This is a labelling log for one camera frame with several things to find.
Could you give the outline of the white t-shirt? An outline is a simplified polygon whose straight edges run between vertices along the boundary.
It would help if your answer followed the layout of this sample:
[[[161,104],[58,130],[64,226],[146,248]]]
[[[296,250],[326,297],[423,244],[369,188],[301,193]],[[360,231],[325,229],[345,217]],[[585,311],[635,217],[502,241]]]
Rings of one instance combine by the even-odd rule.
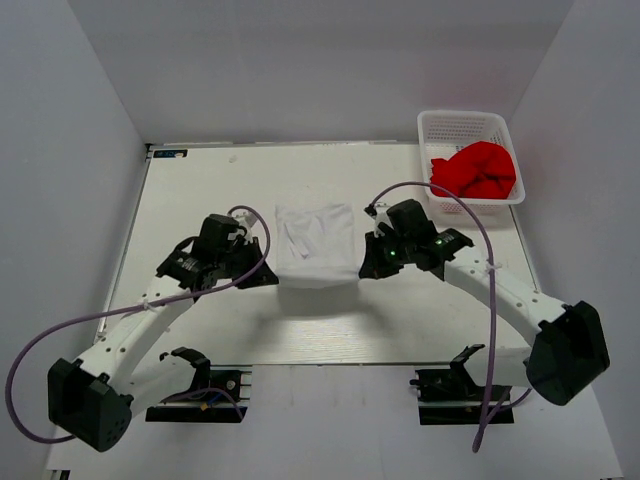
[[[291,289],[324,289],[358,281],[355,224],[349,204],[275,208],[276,275]]]

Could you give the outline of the red t-shirt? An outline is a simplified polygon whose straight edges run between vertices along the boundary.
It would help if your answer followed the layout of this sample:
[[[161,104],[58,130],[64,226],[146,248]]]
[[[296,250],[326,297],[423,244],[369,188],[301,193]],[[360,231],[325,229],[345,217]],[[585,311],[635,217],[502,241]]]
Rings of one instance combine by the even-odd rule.
[[[506,200],[517,180],[515,163],[498,144],[478,141],[449,159],[433,158],[430,183],[459,198]]]

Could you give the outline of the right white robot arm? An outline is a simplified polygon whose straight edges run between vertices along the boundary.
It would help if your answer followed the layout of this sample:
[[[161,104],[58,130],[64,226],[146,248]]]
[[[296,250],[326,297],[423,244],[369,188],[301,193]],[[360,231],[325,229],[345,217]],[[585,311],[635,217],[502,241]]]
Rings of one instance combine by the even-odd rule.
[[[365,235],[360,278],[381,280],[414,265],[495,309],[524,339],[523,347],[495,353],[475,344],[451,360],[444,382],[459,396],[472,399],[484,391],[492,366],[492,384],[531,388],[564,406],[609,368],[600,316],[589,303],[569,305],[491,269],[469,237],[453,228],[437,230],[416,200],[366,212],[374,228]]]

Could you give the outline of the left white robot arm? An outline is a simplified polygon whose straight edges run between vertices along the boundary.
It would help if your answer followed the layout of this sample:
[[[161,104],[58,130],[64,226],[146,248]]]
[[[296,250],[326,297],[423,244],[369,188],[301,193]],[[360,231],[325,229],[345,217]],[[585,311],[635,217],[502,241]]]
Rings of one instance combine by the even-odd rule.
[[[160,263],[139,302],[123,311],[104,338],[74,361],[60,359],[47,375],[50,420],[98,452],[111,449],[131,420],[159,403],[213,392],[209,358],[187,347],[146,354],[205,295],[228,288],[278,284],[269,245],[252,233],[262,216],[248,206],[207,216],[196,236]]]

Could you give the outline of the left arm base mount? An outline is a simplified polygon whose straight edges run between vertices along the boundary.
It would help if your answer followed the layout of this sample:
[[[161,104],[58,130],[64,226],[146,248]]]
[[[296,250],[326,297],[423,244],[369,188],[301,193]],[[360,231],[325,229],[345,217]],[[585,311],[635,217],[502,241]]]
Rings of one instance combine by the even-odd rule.
[[[188,394],[146,410],[147,423],[240,424],[249,408],[250,366],[213,368],[209,380]]]

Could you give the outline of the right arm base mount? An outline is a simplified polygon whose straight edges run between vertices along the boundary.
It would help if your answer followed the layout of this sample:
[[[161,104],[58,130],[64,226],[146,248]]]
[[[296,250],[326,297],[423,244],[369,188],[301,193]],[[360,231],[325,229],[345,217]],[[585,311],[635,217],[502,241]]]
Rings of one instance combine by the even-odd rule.
[[[409,381],[417,394],[421,426],[479,425],[484,386],[478,386],[464,369],[484,344],[467,346],[448,364],[417,369]]]

